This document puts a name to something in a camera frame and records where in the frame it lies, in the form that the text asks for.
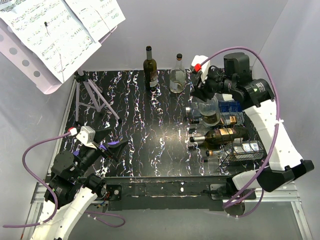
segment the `tripod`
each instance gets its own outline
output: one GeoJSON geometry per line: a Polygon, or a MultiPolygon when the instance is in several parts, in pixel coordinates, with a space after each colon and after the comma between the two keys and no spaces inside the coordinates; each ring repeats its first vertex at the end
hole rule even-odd
{"type": "Polygon", "coordinates": [[[76,80],[76,90],[75,90],[75,123],[79,123],[79,106],[83,105],[88,108],[96,109],[96,111],[99,113],[101,112],[101,109],[104,106],[107,106],[107,108],[111,111],[111,113],[115,116],[115,118],[118,120],[118,122],[121,124],[122,119],[117,115],[117,113],[113,110],[113,108],[110,106],[110,104],[107,102],[107,100],[102,95],[102,90],[89,78],[88,75],[86,75],[85,71],[82,71],[81,68],[78,69],[77,75],[75,77],[76,80]],[[83,102],[79,101],[80,97],[80,83],[83,83],[85,86],[85,89],[87,90],[93,105],[85,104],[83,102]],[[95,98],[94,92],[99,96],[99,98],[102,100],[103,104],[100,105],[100,101],[97,101],[95,98]]]}

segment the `white wall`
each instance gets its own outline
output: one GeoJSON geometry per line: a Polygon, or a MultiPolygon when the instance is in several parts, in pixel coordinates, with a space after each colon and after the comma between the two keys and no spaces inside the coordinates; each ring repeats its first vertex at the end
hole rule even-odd
{"type": "Polygon", "coordinates": [[[195,55],[246,46],[260,51],[287,0],[118,0],[126,17],[85,70],[142,69],[152,46],[158,69],[171,69],[177,53],[188,68],[195,55]]]}
{"type": "MultiPolygon", "coordinates": [[[[30,145],[57,136],[69,97],[72,80],[56,92],[44,95],[9,60],[0,54],[0,239],[18,240],[22,228],[4,224],[25,224],[36,186],[22,165],[30,145]]],[[[26,156],[27,165],[44,178],[55,142],[45,143],[26,156]]]]}
{"type": "MultiPolygon", "coordinates": [[[[275,80],[280,116],[297,150],[315,170],[297,179],[313,239],[320,239],[320,2],[289,0],[261,56],[275,80]]],[[[253,72],[265,77],[259,64],[253,72]]]]}

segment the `gray floor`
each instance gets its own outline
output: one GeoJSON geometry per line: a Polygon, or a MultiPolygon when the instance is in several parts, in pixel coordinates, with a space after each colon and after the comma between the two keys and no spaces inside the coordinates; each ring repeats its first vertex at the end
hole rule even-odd
{"type": "MultiPolygon", "coordinates": [[[[247,209],[256,203],[246,203],[247,209]]],[[[262,202],[250,216],[234,219],[206,210],[124,210],[120,228],[111,228],[83,215],[69,240],[301,240],[290,202],[262,202]]],[[[102,217],[119,224],[121,220],[102,217]]]]}

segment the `round hole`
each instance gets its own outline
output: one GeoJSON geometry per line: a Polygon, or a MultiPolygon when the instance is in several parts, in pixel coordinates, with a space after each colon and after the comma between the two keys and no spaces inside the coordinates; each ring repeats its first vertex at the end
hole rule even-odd
{"type": "Polygon", "coordinates": [[[34,71],[33,72],[33,76],[35,76],[36,78],[40,77],[40,72],[39,71],[34,71]]]}
{"type": "Polygon", "coordinates": [[[10,33],[13,33],[13,32],[14,32],[14,31],[12,31],[11,27],[9,27],[9,26],[8,26],[8,31],[9,31],[10,33]]]}
{"type": "Polygon", "coordinates": [[[30,62],[28,60],[23,60],[22,61],[22,65],[25,66],[25,67],[28,67],[30,64],[30,62]]]}
{"type": "Polygon", "coordinates": [[[10,52],[12,55],[16,55],[16,54],[18,53],[18,50],[15,49],[14,47],[11,47],[11,48],[9,49],[9,52],[10,52]]]}

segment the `black marble table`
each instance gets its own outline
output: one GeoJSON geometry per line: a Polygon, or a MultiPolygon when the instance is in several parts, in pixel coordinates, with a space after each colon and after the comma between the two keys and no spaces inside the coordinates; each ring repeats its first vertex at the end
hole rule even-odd
{"type": "MultiPolygon", "coordinates": [[[[107,108],[96,112],[83,105],[79,108],[79,122],[95,130],[112,128],[106,143],[129,142],[119,162],[98,159],[85,176],[91,173],[101,177],[219,176],[247,169],[247,166],[241,166],[232,171],[221,170],[218,163],[203,163],[202,155],[206,149],[187,147],[189,124],[185,107],[192,101],[190,90],[195,79],[187,70],[185,89],[175,94],[169,89],[169,73],[169,70],[159,70],[159,84],[154,92],[145,90],[141,70],[89,73],[123,123],[119,124],[107,108]]],[[[80,101],[92,103],[83,85],[80,87],[80,101]]],[[[75,125],[75,105],[76,95],[70,107],[66,131],[75,125]]],[[[73,152],[80,146],[75,137],[64,138],[60,151],[73,152]]]]}

